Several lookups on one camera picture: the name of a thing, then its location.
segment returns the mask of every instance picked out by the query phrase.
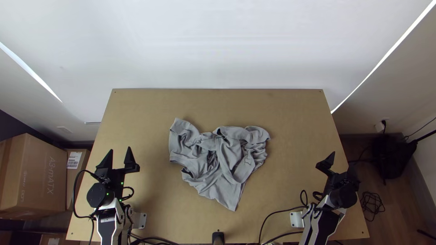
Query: white wall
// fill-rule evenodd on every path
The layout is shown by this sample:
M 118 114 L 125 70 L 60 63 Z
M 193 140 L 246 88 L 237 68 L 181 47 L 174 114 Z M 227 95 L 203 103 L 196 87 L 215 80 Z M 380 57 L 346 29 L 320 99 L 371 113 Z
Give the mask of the white wall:
M 436 9 L 432 9 L 402 44 L 333 114 L 342 134 L 387 132 L 408 135 L 436 116 Z M 436 129 L 436 122 L 410 140 Z M 418 143 L 414 158 L 436 202 L 436 135 Z
M 3 87 L 10 105 L 0 109 L 64 139 L 87 140 L 97 129 L 82 124 L 101 120 L 112 88 L 322 88 L 335 108 L 429 3 L 0 1 L 0 41 L 64 102 L 35 108 L 37 95 L 19 101 Z M 0 81 L 17 76 L 6 67 Z M 19 89 L 30 80 L 14 82 Z M 49 113 L 62 116 L 30 116 Z
M 436 117 L 436 110 L 430 116 L 416 123 L 410 128 L 403 131 L 405 135 L 412 134 L 427 122 Z M 410 136 L 409 141 L 419 138 L 436 129 L 436 120 L 428 124 L 425 128 Z M 430 136 L 420 142 L 418 142 L 418 148 L 416 149 L 413 157 L 421 171 L 424 180 L 427 183 L 427 187 L 433 197 L 433 201 L 436 203 L 436 135 Z

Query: power cord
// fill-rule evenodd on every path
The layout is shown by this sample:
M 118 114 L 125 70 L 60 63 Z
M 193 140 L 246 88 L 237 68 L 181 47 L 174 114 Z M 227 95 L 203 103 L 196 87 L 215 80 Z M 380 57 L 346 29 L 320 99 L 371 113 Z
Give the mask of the power cord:
M 420 233 L 420 234 L 423 234 L 423 235 L 425 235 L 425 236 L 427 236 L 427 237 L 433 239 L 433 240 L 436 240 L 436 236 L 432 236 L 432 235 L 428 234 L 427 232 L 425 232 L 425 231 L 423 231 L 423 230 L 421 230 L 421 229 L 417 229 L 416 231 L 417 231 L 418 233 Z
M 260 243 L 260 238 L 261 238 L 261 236 L 262 236 L 262 229 L 263 229 L 263 226 L 265 225 L 265 222 L 267 221 L 267 219 L 271 216 L 271 215 L 273 215 L 273 214 L 277 214 L 277 213 L 283 213 L 283 212 L 289 212 L 289 211 L 292 211 L 292 210 L 295 210 L 295 209 L 299 209 L 299 208 L 305 208 L 306 206 L 298 206 L 298 207 L 294 207 L 294 208 L 290 208 L 290 209 L 285 209 L 285 210 L 280 210 L 280 211 L 275 211 L 275 212 L 272 212 L 272 213 L 270 213 L 264 220 L 263 220 L 263 223 L 262 223 L 262 226 L 260 227 L 260 231 L 259 231 L 259 242 L 258 242 L 258 244 L 260 245 L 261 243 Z M 280 236 L 277 236 L 277 237 L 274 237 L 273 239 L 270 239 L 267 243 L 270 243 L 270 242 L 272 242 L 272 241 L 274 241 L 274 240 L 276 240 L 276 239 L 278 239 L 278 238 L 280 238 L 280 237 L 282 237 L 282 236 L 286 236 L 286 235 L 291 235 L 291 234 L 293 234 L 293 233 L 285 233 L 285 234 L 282 234 L 282 235 L 280 235 Z
M 302 195 L 305 195 L 306 196 L 306 202 L 303 202 L 303 199 L 302 199 Z M 312 193 L 312 196 L 313 196 L 313 198 L 315 198 L 317 201 L 321 201 L 322 200 L 322 193 L 321 192 L 318 192 L 318 191 L 314 191 L 313 193 Z M 308 204 L 307 204 L 307 192 L 306 192 L 306 190 L 302 190 L 301 192 L 300 192 L 300 202 L 301 202 L 301 204 L 303 204 L 306 208 L 308 208 L 309 206 L 308 206 Z M 314 208 L 313 210 L 314 211 L 333 211 L 333 210 L 336 210 L 336 209 L 338 209 L 338 207 L 335 207 L 335 208 L 331 208 L 331 207 L 316 207 L 316 208 Z
M 125 201 L 125 200 L 129 199 L 129 198 L 133 197 L 133 194 L 135 194 L 135 190 L 133 188 L 131 188 L 130 186 L 125 186 L 125 187 L 123 187 L 123 190 L 124 189 L 129 189 L 129 190 L 132 191 L 132 193 L 130 195 L 128 195 L 128 196 L 122 197 L 121 201 Z
M 88 242 L 88 245 L 91 245 L 92 235 L 94 234 L 94 220 L 96 220 L 94 215 L 95 215 L 95 212 L 98 211 L 98 208 L 95 209 L 95 211 L 88 216 L 79 216 L 76 212 L 76 185 L 77 185 L 77 181 L 79 179 L 80 174 L 83 172 L 89 173 L 93 178 L 98 179 L 98 177 L 94 173 L 92 173 L 86 169 L 80 170 L 77 173 L 76 178 L 74 179 L 74 185 L 73 185 L 73 213 L 74 213 L 74 216 L 76 216 L 76 218 L 79 218 L 79 219 L 88 218 L 91 220 L 91 222 L 92 222 L 91 237 L 89 238 L 89 242 Z
M 357 163 L 359 163 L 359 162 L 371 162 L 371 161 L 374 161 L 375 158 L 362 159 L 363 154 L 364 154 L 364 153 L 365 153 L 369 148 L 371 148 L 371 146 L 372 146 L 372 145 L 369 145 L 369 146 L 365 147 L 365 148 L 363 149 L 363 151 L 360 153 L 359 158 L 358 158 L 357 160 L 348 161 L 348 164 L 350 164 L 350 163 L 357 164 Z
M 139 243 L 148 243 L 148 244 L 151 244 L 151 245 L 158 245 L 158 244 L 159 245 L 180 245 L 180 244 L 178 244 L 176 242 L 167 240 L 165 238 L 156 237 L 156 236 L 140 238 L 139 236 L 134 235 L 132 233 L 128 233 L 128 235 L 133 237 L 133 238 L 136 238 L 136 240 L 131 242 L 130 245 L 138 245 Z M 150 242 L 148 240 L 157 240 L 157 241 L 160 241 L 160 242 L 159 243 L 153 243 L 153 242 Z
M 386 120 L 382 120 L 381 123 L 384 125 L 383 134 L 385 134 L 385 132 L 386 132 Z
M 422 126 L 421 128 L 419 128 L 418 130 L 416 130 L 415 132 L 413 132 L 412 134 L 406 135 L 405 137 L 403 137 L 403 140 L 408 140 L 410 136 L 416 134 L 417 132 L 419 132 L 421 129 L 423 129 L 425 126 L 427 126 L 428 124 L 430 124 L 431 122 L 433 122 L 434 120 L 436 120 L 436 117 L 434 117 L 432 120 L 430 120 L 429 122 L 427 122 L 426 124 L 424 124 L 424 126 Z
M 362 193 L 362 198 L 360 199 L 360 205 L 362 206 L 363 211 L 368 211 L 368 212 L 373 214 L 372 219 L 367 219 L 365 217 L 365 220 L 367 220 L 369 222 L 373 222 L 374 218 L 376 217 L 376 215 L 378 213 L 382 213 L 382 212 L 386 211 L 386 208 L 383 205 L 382 199 L 375 192 L 364 191 Z

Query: power outlet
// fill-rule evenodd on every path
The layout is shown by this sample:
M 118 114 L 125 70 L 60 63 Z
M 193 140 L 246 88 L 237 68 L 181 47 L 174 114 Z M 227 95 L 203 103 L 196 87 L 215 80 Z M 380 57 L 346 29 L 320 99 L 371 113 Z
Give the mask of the power outlet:
M 383 130 L 385 130 L 385 125 L 382 123 L 383 120 L 385 120 L 387 125 L 387 121 L 389 120 L 389 118 L 382 118 L 378 123 L 374 125 L 376 132 L 382 132 Z

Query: wooden floor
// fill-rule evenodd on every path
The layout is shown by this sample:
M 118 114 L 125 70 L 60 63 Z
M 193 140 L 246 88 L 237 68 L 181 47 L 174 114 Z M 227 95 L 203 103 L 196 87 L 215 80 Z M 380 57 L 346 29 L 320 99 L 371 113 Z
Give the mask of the wooden floor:
M 341 138 L 347 159 L 355 160 L 362 150 L 370 145 L 368 138 Z M 370 163 L 356 164 L 356 171 L 361 181 L 359 198 L 362 192 L 376 192 L 380 195 L 386 211 L 376 215 L 373 222 L 367 221 L 370 234 L 368 239 L 344 240 L 345 245 L 434 245 L 436 242 L 419 233 L 417 229 L 425 230 L 433 235 L 436 231 L 428 230 L 425 225 L 423 214 L 420 212 L 416 198 L 409 184 L 406 174 L 394 180 L 387 180 L 383 185 L 377 169 Z M 368 218 L 372 214 L 364 212 Z

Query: wooden table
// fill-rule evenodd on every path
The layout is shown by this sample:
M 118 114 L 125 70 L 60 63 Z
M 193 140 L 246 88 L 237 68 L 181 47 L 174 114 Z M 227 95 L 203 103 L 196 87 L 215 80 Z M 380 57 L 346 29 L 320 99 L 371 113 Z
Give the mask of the wooden table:
M 268 157 L 248 179 L 235 212 L 199 196 L 182 180 L 182 167 L 169 162 L 168 133 L 176 117 L 201 132 L 218 126 L 255 125 L 270 133 Z M 86 169 L 94 172 L 110 149 L 114 150 L 114 168 L 122 167 L 128 146 L 141 171 L 126 175 L 124 185 L 135 189 L 126 203 L 148 214 L 145 229 L 133 233 L 178 243 L 210 243 L 218 229 L 228 243 L 257 243 L 266 215 L 300 206 L 303 189 L 309 195 L 323 191 L 327 177 L 315 168 L 318 161 L 336 151 L 332 170 L 347 170 L 324 92 L 315 89 L 114 89 Z M 83 178 L 76 202 L 79 215 L 92 212 L 85 198 L 94 182 L 89 175 Z M 276 214 L 265 223 L 262 241 L 296 230 L 288 213 Z M 88 240 L 90 232 L 90 221 L 73 216 L 67 239 Z M 367 226 L 356 204 L 331 238 L 366 237 Z M 99 239 L 95 230 L 93 240 Z M 299 240 L 300 234 L 278 241 Z

